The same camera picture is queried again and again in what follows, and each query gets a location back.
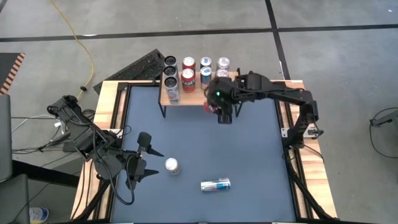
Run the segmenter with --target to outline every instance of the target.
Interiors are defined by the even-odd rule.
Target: dark blue mat
[[[160,173],[137,184],[136,201],[115,200],[112,222],[276,222],[294,221],[282,143],[272,100],[246,103],[232,125],[220,125],[202,106],[169,106],[163,118],[157,104],[159,89],[131,90],[124,148],[137,150],[139,132],[152,135],[152,147],[165,155],[145,155],[148,169]],[[178,176],[165,170],[167,158],[182,166]],[[204,194],[202,180],[229,177],[231,190]],[[126,173],[118,192],[130,193]]]

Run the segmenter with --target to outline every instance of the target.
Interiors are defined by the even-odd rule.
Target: concrete floor
[[[116,34],[167,30],[269,28],[263,0],[172,1],[56,1],[77,34]],[[272,0],[278,27],[397,24],[394,0]],[[8,0],[0,13],[1,37],[70,35],[67,25],[48,0]],[[396,223],[398,220],[398,163],[373,151],[369,119],[379,110],[397,106],[397,29],[281,33],[292,79],[304,80],[318,101],[325,130],[320,139],[326,171],[338,216],[357,222]],[[164,55],[217,58],[226,55],[232,69],[254,70],[282,78],[271,33],[192,35],[131,39],[84,40],[95,61],[93,83],[117,72],[149,51]],[[69,40],[0,43],[0,52],[25,52],[26,58],[9,92],[13,116],[46,114],[62,95],[77,95],[90,75],[84,51]],[[90,89],[81,100],[95,109],[98,96]],[[20,121],[14,120],[15,127]],[[55,131],[52,121],[29,121],[13,133],[14,148],[38,146]],[[376,146],[395,151],[397,131],[388,124],[374,130]],[[41,166],[62,152],[19,156]],[[76,172],[78,155],[49,166]],[[32,184],[31,190],[38,191]],[[65,221],[75,190],[62,190],[57,201],[51,188],[33,205],[55,210],[51,222]]]

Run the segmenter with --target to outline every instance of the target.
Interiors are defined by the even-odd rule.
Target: can lid
[[[183,71],[182,71],[182,77],[184,77],[184,78],[192,78],[193,77],[193,70],[192,69],[189,69],[189,68],[186,68],[186,69],[184,69]]]
[[[211,65],[211,59],[209,57],[203,57],[200,59],[202,65]]]
[[[183,64],[186,66],[191,66],[195,63],[195,59],[193,59],[192,57],[186,57],[183,60]]]
[[[174,56],[167,56],[166,58],[164,58],[164,63],[166,65],[174,65],[176,63],[177,59],[175,59]]]
[[[167,76],[171,76],[175,74],[175,68],[173,66],[167,66],[164,68],[164,74]]]
[[[175,87],[177,85],[177,80],[174,77],[168,77],[164,80],[164,85],[169,88]]]
[[[217,73],[216,73],[216,76],[218,76],[218,77],[228,77],[228,76],[229,76],[229,73],[228,73],[228,71],[225,70],[225,69],[219,69],[219,70],[217,71]]]
[[[211,75],[211,68],[210,67],[203,67],[200,70],[202,75]]]
[[[218,64],[219,64],[220,66],[228,66],[228,65],[229,65],[229,59],[226,58],[226,57],[220,57],[220,58],[218,59]]]
[[[174,158],[168,158],[165,163],[166,169],[175,170],[178,167],[178,162]]]

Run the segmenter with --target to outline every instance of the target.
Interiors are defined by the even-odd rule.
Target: yellow cable
[[[68,24],[70,30],[72,31],[75,40],[84,48],[84,50],[86,51],[88,57],[90,58],[90,61],[91,61],[91,75],[90,75],[90,78],[87,80],[86,84],[84,85],[84,87],[87,87],[91,83],[91,81],[93,80],[93,77],[94,77],[94,61],[93,61],[93,58],[91,57],[91,55],[90,55],[89,51],[87,50],[87,48],[77,39],[75,31],[73,30],[72,26],[70,25],[68,19],[63,15],[61,10],[57,7],[57,5],[55,4],[54,0],[50,0],[50,2],[54,6],[54,8],[61,14],[63,20]],[[80,93],[77,96],[77,100],[80,99],[80,96],[81,96],[82,93],[83,93],[83,90],[80,90]]]

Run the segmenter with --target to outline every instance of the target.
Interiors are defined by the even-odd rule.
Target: wooden shelf
[[[178,82],[178,90],[180,93],[180,102],[179,104],[171,104],[169,101],[169,97],[167,96],[166,89],[164,88],[164,82],[160,85],[160,104],[162,106],[203,106],[204,102],[206,101],[206,97],[203,93],[203,90],[200,87],[200,72],[196,72],[195,77],[195,90],[191,93],[185,93],[182,89],[181,83],[181,72],[178,73],[179,75],[179,82]],[[229,77],[233,80],[235,76],[238,75],[238,72],[229,72]],[[211,73],[211,77],[215,77],[215,72]]]

